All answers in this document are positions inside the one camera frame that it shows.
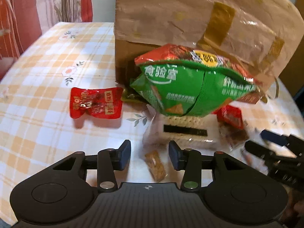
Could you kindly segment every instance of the red snack packet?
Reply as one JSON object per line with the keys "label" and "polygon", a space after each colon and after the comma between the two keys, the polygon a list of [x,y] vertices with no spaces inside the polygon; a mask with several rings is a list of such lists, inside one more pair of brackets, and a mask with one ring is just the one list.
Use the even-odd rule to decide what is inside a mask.
{"label": "red snack packet", "polygon": [[238,129],[244,129],[242,112],[237,107],[226,105],[214,111],[213,114],[217,115],[219,121],[224,121]]}
{"label": "red snack packet", "polygon": [[73,87],[70,95],[70,117],[81,117],[85,112],[102,119],[117,119],[121,116],[123,89],[80,89]]}

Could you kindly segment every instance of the cardboard box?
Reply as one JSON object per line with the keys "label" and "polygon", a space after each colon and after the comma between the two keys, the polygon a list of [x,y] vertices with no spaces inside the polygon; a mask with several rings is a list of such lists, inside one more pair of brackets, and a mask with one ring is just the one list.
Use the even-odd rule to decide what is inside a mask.
{"label": "cardboard box", "polygon": [[116,80],[139,72],[134,58],[167,43],[207,43],[241,61],[266,91],[287,65],[304,34],[289,0],[116,0]]}

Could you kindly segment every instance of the wrapped snack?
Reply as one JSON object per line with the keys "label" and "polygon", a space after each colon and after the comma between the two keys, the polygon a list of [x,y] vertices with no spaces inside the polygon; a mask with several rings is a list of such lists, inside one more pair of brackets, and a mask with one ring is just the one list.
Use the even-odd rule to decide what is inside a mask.
{"label": "wrapped snack", "polygon": [[145,159],[149,170],[153,176],[153,179],[156,182],[160,182],[161,180],[163,180],[166,176],[166,171],[163,163],[161,162],[161,159],[159,158],[158,152],[154,150],[150,153],[147,153],[145,155]]}
{"label": "wrapped snack", "polygon": [[242,119],[242,112],[241,109],[238,107],[234,107],[231,105],[226,105],[221,107],[216,112],[217,119],[219,121],[224,121],[235,128],[244,129],[243,119]]}
{"label": "wrapped snack", "polygon": [[226,105],[215,111],[214,114],[217,115],[222,143],[228,144],[231,150],[249,140],[249,135],[244,128],[241,109]]}
{"label": "wrapped snack", "polygon": [[[229,145],[221,142],[218,125],[217,117],[214,114],[194,117],[165,116],[157,113],[145,131],[142,143],[144,146],[168,145],[169,141],[175,140],[181,149],[192,148],[229,152]],[[182,133],[179,133],[178,129],[169,132],[165,129],[167,126],[185,129],[182,130]]]}
{"label": "wrapped snack", "polygon": [[123,89],[80,89],[73,87],[70,95],[70,116],[81,117],[85,112],[96,118],[117,119],[121,116]]}
{"label": "wrapped snack", "polygon": [[180,45],[152,50],[135,64],[142,74],[131,87],[166,116],[206,116],[256,89],[239,64]]}

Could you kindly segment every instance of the tablecloth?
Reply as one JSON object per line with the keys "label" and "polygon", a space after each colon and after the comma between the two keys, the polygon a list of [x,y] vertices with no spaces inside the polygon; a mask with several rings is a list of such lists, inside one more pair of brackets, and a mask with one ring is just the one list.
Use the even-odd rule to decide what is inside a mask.
{"label": "tablecloth", "polygon": [[[74,122],[69,116],[72,87],[116,86],[113,23],[60,22],[39,38],[13,65],[0,83],[0,218],[16,221],[9,204],[13,187],[65,156],[84,151],[97,154],[118,148],[125,139],[132,143],[129,166],[115,172],[118,184],[153,182],[143,154],[142,136],[151,121],[146,105],[123,104],[121,119],[102,120],[84,116]],[[258,130],[304,138],[304,121],[290,94],[280,82],[279,98],[256,105],[235,102],[245,122]],[[275,93],[272,86],[270,93]],[[287,149],[280,149],[288,154]],[[161,154],[167,176],[164,182],[180,184],[182,172],[171,167],[167,153]],[[211,173],[202,171],[203,184]],[[96,171],[87,182],[96,185]]]}

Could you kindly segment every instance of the plastic bag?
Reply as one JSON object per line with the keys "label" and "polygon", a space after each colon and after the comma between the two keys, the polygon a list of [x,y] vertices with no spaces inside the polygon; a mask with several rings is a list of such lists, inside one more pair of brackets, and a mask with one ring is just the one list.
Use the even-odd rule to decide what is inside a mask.
{"label": "plastic bag", "polygon": [[130,85],[166,116],[206,116],[256,89],[229,59],[167,44],[135,59],[142,74]]}
{"label": "plastic bag", "polygon": [[123,89],[80,89],[73,87],[70,95],[70,116],[73,119],[84,113],[96,118],[117,119],[121,116]]}

